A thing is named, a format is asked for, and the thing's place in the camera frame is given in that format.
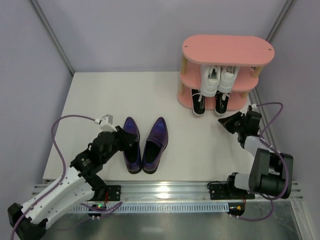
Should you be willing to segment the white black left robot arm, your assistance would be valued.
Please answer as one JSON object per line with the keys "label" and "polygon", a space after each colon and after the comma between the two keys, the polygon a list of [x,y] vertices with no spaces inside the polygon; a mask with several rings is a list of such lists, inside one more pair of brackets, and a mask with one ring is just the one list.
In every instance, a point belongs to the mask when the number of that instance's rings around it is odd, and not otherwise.
{"label": "white black left robot arm", "polygon": [[107,185],[97,173],[115,153],[129,149],[136,139],[137,135],[120,126],[113,132],[100,132],[51,185],[33,199],[23,204],[13,203],[8,208],[13,234],[21,240],[40,240],[73,207],[103,199]]}

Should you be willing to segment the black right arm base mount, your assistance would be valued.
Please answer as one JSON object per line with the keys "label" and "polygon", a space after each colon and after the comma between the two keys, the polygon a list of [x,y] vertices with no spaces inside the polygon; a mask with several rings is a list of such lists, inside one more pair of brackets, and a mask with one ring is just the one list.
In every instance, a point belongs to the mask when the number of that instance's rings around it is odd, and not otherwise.
{"label": "black right arm base mount", "polygon": [[207,185],[211,200],[253,200],[255,195],[227,183],[210,182]]}

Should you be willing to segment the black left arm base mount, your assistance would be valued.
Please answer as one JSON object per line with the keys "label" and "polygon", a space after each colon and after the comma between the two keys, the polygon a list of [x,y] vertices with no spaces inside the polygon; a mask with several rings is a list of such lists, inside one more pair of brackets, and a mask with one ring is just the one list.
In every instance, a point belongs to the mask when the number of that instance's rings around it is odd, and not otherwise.
{"label": "black left arm base mount", "polygon": [[106,185],[102,188],[99,200],[103,202],[118,202],[121,199],[121,185]]}

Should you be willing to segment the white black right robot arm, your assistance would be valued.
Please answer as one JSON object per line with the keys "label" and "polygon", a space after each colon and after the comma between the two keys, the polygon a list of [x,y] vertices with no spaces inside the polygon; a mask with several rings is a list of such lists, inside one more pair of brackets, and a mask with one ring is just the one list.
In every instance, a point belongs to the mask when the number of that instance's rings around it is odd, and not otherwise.
{"label": "white black right robot arm", "polygon": [[250,173],[234,172],[228,176],[232,191],[261,194],[268,200],[287,199],[292,190],[294,158],[267,144],[259,135],[262,115],[250,105],[246,113],[218,119],[231,134],[237,134],[240,146],[253,157]]}

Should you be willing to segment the black canvas sneaker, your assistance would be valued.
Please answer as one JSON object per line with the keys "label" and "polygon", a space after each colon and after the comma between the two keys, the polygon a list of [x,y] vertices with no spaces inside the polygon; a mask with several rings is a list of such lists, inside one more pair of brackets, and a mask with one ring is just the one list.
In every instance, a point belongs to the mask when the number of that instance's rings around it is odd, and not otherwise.
{"label": "black canvas sneaker", "polygon": [[216,115],[224,115],[227,111],[230,94],[225,92],[217,91],[215,95],[215,108],[214,112]]}
{"label": "black canvas sneaker", "polygon": [[191,89],[192,112],[200,117],[205,113],[205,97],[197,89]]}

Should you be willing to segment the white sneaker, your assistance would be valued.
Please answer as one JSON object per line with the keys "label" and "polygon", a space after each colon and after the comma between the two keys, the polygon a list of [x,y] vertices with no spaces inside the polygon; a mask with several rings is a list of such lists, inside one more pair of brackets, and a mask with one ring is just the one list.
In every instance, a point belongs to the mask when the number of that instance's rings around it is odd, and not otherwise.
{"label": "white sneaker", "polygon": [[221,66],[201,65],[200,66],[200,93],[204,97],[214,97],[220,82]]}
{"label": "white sneaker", "polygon": [[240,66],[222,66],[217,90],[222,93],[230,93],[240,69]]}

